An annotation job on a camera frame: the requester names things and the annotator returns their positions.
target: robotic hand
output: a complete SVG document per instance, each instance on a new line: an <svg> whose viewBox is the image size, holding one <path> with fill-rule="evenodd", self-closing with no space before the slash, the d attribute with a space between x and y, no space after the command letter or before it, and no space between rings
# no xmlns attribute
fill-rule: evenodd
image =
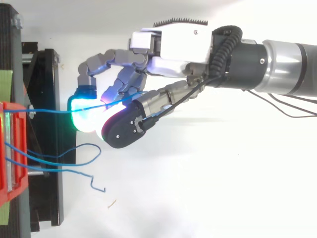
<svg viewBox="0 0 317 238"><path fill-rule="evenodd" d="M96 99L94 75L111 65L123 66L101 101L130 100L90 122L110 146L122 148L140 139L180 103L196 98L205 86L317 96L316 56L314 46L244 40L236 26L211 31L205 21L171 19L134 32L129 50L108 50L80 64L78 88L71 99ZM186 80L136 95L144 89L147 74Z"/></svg>

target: red component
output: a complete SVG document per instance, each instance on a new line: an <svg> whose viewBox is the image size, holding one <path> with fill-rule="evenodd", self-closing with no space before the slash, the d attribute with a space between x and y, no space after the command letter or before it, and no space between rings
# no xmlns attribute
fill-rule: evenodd
<svg viewBox="0 0 317 238"><path fill-rule="evenodd" d="M0 103L0 206L5 202L11 201L16 196L20 195L28 186L28 170L27 168L11 164L14 168L14 180L15 185L11 192L7 191L7 179L6 179L6 160L5 160L5 139L4 139L4 110L24 110L25 108L15 103ZM25 113L12 113L12 125L11 128L11 141L13 145L19 150L27 153L26 149L26 114ZM16 162L27 165L26 156L21 155L18 152L13 153L13 160Z"/></svg>

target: black robot arm segment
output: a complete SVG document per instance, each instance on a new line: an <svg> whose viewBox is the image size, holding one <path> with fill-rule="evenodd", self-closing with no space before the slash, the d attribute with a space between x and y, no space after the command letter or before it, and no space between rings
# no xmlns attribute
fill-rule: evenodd
<svg viewBox="0 0 317 238"><path fill-rule="evenodd" d="M223 34L213 34L213 49L225 39ZM316 57L316 46L242 39L222 68L221 81L209 86L316 97Z"/></svg>

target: metal rod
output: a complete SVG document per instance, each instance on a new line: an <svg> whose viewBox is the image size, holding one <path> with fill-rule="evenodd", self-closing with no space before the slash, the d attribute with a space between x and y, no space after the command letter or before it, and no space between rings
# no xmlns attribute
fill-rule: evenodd
<svg viewBox="0 0 317 238"><path fill-rule="evenodd" d="M11 144L11 116L9 113L5 113L5 141ZM9 159L14 159L11 157L11 149L10 147L5 147L5 156ZM7 182L7 191L11 192L13 187L12 181L12 164L10 161L6 161L6 182Z"/></svg>
<svg viewBox="0 0 317 238"><path fill-rule="evenodd" d="M44 175L44 172L34 170L34 169L28 169L28 176L38 176L38 175Z"/></svg>
<svg viewBox="0 0 317 238"><path fill-rule="evenodd" d="M22 54L22 63L23 64L31 63L32 58L33 58L33 54Z"/></svg>

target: white background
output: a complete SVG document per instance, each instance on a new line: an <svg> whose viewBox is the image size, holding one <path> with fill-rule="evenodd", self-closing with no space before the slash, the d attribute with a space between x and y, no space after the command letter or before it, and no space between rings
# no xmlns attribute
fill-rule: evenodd
<svg viewBox="0 0 317 238"><path fill-rule="evenodd" d="M24 16L23 41L60 54L63 110L81 62L107 49L126 49L133 31L155 21L191 17L208 20L212 29L240 26L244 38L258 42L317 45L312 0L9 2ZM98 77L99 94L118 70ZM148 77L146 90L171 82ZM212 88L127 148L78 133L77 144L102 147L101 157L81 170L107 191L94 191L88 178L65 173L64 222L54 228L41 223L32 237L317 237L316 134L316 119L290 119L247 92ZM80 148L77 162L96 153Z"/></svg>

